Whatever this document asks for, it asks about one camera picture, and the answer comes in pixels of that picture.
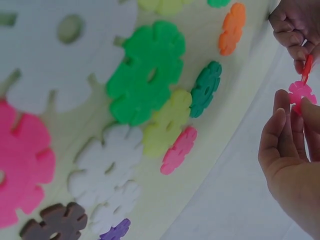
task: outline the fingernail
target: fingernail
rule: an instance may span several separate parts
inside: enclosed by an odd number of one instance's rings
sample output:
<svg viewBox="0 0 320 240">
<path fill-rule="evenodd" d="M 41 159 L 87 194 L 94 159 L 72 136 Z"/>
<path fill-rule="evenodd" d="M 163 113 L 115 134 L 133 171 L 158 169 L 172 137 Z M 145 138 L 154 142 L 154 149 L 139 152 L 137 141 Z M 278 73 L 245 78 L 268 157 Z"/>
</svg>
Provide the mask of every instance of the fingernail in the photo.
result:
<svg viewBox="0 0 320 240">
<path fill-rule="evenodd" d="M 299 43 L 299 39 L 296 36 L 291 36 L 290 42 L 295 45 Z"/>
<path fill-rule="evenodd" d="M 298 51 L 298 58 L 301 60 L 306 60 L 306 55 L 303 51 Z"/>
<path fill-rule="evenodd" d="M 284 113 L 285 113 L 286 111 L 285 111 L 284 108 L 280 107 L 280 108 L 278 108 L 278 109 L 276 110 L 276 112 L 284 112 Z"/>
</svg>

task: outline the finger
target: finger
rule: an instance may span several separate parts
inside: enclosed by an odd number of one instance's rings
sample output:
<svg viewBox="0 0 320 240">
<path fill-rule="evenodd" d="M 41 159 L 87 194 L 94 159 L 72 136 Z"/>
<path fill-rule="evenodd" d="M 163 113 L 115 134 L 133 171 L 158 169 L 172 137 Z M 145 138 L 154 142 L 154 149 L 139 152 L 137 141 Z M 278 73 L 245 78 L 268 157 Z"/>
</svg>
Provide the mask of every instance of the finger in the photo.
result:
<svg viewBox="0 0 320 240">
<path fill-rule="evenodd" d="M 294 143 L 291 120 L 290 120 L 290 98 L 285 90 L 278 90 L 274 96 L 273 110 L 284 109 L 286 121 L 283 131 L 279 137 L 278 150 L 281 157 L 295 157 L 298 158 L 298 152 Z"/>
<path fill-rule="evenodd" d="M 301 60 L 294 60 L 293 64 L 295 71 L 301 75 L 304 72 L 305 62 Z"/>
<path fill-rule="evenodd" d="M 304 127 L 305 139 L 308 144 L 311 162 L 320 162 L 320 135 L 312 131 L 307 125 Z"/>
<path fill-rule="evenodd" d="M 305 125 L 320 134 L 320 106 L 312 104 L 304 97 L 301 101 L 301 113 Z"/>
<path fill-rule="evenodd" d="M 309 54 L 307 49 L 300 45 L 294 45 L 287 48 L 288 53 L 294 60 L 306 61 Z"/>
<path fill-rule="evenodd" d="M 291 32 L 295 29 L 290 22 L 286 21 L 286 18 L 286 14 L 279 7 L 270 14 L 269 22 L 276 33 Z"/>
<path fill-rule="evenodd" d="M 309 162 L 305 146 L 304 120 L 293 109 L 291 110 L 290 120 L 295 149 L 298 152 L 300 159 Z"/>
<path fill-rule="evenodd" d="M 262 130 L 258 160 L 265 175 L 271 164 L 281 158 L 278 151 L 278 143 L 285 123 L 285 110 L 279 108 L 274 112 Z"/>
<path fill-rule="evenodd" d="M 301 46 L 305 40 L 300 31 L 273 32 L 275 39 L 284 47 Z"/>
</svg>

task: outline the purple flower piece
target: purple flower piece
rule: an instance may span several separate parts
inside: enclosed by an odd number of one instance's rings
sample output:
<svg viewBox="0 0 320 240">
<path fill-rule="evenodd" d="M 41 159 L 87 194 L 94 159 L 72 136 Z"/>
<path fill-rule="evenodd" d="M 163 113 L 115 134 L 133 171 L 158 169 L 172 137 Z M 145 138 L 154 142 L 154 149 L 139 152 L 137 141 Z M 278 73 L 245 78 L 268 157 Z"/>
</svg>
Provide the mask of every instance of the purple flower piece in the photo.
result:
<svg viewBox="0 0 320 240">
<path fill-rule="evenodd" d="M 129 219 L 124 219 L 116 227 L 111 227 L 110 231 L 100 235 L 99 240 L 120 240 L 129 231 L 131 222 Z"/>
</svg>

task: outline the small pink flower piece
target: small pink flower piece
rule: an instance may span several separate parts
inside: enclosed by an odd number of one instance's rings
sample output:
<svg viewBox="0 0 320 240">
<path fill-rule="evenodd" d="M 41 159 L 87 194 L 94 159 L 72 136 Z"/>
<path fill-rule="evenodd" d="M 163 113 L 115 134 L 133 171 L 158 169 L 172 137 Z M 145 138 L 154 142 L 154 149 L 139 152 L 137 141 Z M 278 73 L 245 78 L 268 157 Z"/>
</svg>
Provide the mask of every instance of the small pink flower piece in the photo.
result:
<svg viewBox="0 0 320 240">
<path fill-rule="evenodd" d="M 173 147 L 171 147 L 165 154 L 160 172 L 163 175 L 172 174 L 176 168 L 184 162 L 186 155 L 190 153 L 194 147 L 195 140 L 197 139 L 198 131 L 189 126 L 180 134 Z"/>
<path fill-rule="evenodd" d="M 312 94 L 312 89 L 303 81 L 296 81 L 289 87 L 290 103 L 295 104 L 293 109 L 299 115 L 301 115 L 301 100 L 306 97 L 313 104 L 317 104 L 317 98 Z"/>
<path fill-rule="evenodd" d="M 0 229 L 18 222 L 16 209 L 31 214 L 43 200 L 44 190 L 54 178 L 56 158 L 49 148 L 51 137 L 41 120 L 17 113 L 0 101 Z"/>
</svg>

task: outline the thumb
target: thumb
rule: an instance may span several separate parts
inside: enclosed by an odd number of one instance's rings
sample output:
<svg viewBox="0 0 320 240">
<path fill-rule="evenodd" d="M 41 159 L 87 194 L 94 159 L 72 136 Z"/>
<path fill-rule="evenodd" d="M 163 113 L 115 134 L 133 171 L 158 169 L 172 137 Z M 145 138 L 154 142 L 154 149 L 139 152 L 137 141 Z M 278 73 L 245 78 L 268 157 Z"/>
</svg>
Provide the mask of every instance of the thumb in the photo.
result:
<svg viewBox="0 0 320 240">
<path fill-rule="evenodd" d="M 304 97 L 301 101 L 301 113 L 308 128 L 320 134 L 320 106 L 312 104 Z"/>
</svg>

